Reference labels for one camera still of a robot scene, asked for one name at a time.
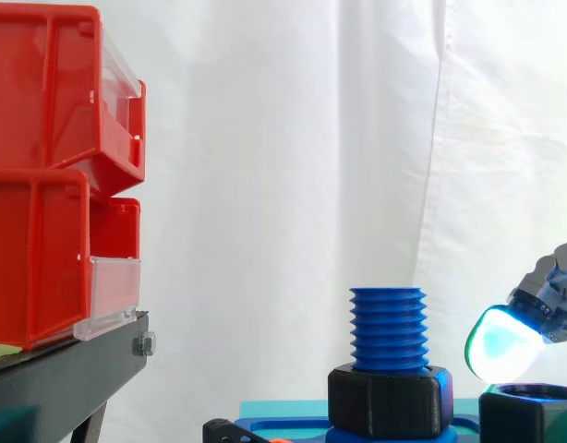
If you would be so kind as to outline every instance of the gray robot arm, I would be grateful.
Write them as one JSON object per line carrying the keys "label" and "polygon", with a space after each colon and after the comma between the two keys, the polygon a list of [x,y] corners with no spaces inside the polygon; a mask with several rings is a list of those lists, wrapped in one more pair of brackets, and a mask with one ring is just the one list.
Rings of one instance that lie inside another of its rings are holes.
{"label": "gray robot arm", "polygon": [[546,343],[567,341],[567,243],[541,258],[508,301],[512,313]]}

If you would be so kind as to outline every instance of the black clamp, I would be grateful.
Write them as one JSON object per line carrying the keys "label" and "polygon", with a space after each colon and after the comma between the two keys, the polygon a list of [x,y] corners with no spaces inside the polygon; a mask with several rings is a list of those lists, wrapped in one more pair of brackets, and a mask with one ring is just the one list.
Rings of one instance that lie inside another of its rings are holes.
{"label": "black clamp", "polygon": [[270,443],[223,418],[214,418],[203,426],[203,443]]}

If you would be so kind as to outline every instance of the metal bolt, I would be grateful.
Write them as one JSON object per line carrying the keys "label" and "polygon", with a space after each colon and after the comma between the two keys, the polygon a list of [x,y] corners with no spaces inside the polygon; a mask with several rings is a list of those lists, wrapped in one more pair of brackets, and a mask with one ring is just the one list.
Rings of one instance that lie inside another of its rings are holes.
{"label": "metal bolt", "polygon": [[156,334],[147,330],[139,335],[138,352],[142,357],[154,355],[156,350]]}

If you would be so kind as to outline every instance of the blue 3d printed part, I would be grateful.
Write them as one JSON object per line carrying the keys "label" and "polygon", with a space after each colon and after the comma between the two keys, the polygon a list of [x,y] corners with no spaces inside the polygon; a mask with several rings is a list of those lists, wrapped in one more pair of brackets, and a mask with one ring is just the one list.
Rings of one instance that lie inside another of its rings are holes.
{"label": "blue 3d printed part", "polygon": [[425,294],[419,288],[356,288],[353,368],[363,372],[427,372]]}

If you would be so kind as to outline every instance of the red drawer bin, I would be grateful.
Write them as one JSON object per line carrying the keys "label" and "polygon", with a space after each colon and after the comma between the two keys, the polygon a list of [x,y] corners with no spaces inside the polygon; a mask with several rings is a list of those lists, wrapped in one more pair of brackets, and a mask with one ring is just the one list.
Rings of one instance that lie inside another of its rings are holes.
{"label": "red drawer bin", "polygon": [[73,170],[0,170],[0,344],[88,340],[134,320],[139,203]]}
{"label": "red drawer bin", "polygon": [[145,95],[94,7],[0,4],[0,168],[79,169],[104,197],[141,183]]}

